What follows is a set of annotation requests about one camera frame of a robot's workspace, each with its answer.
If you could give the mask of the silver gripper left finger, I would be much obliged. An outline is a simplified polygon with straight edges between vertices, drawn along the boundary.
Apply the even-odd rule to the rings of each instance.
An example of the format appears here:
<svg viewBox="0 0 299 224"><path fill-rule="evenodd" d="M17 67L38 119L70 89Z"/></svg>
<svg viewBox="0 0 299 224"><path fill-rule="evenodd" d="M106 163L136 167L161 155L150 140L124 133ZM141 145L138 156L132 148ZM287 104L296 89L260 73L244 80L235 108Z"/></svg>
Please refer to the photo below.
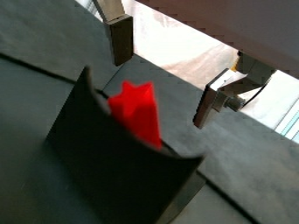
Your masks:
<svg viewBox="0 0 299 224"><path fill-rule="evenodd" d="M121 0L92 0L106 27L113 63L124 64L133 56L133 17L125 14Z"/></svg>

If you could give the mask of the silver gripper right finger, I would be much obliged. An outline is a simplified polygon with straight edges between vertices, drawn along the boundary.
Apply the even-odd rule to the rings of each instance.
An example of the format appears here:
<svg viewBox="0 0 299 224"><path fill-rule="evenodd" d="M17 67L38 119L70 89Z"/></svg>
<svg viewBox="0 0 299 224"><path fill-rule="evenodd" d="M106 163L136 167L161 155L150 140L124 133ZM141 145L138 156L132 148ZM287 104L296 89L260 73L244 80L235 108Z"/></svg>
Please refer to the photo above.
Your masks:
<svg viewBox="0 0 299 224"><path fill-rule="evenodd" d="M205 85L192 118L193 125L198 129L204 127L212 110L220 112L228 107L233 111L240 111L257 93L248 99L239 95L255 89L261 91L275 71L273 67L243 52L237 52L237 60L232 68L225 68Z"/></svg>

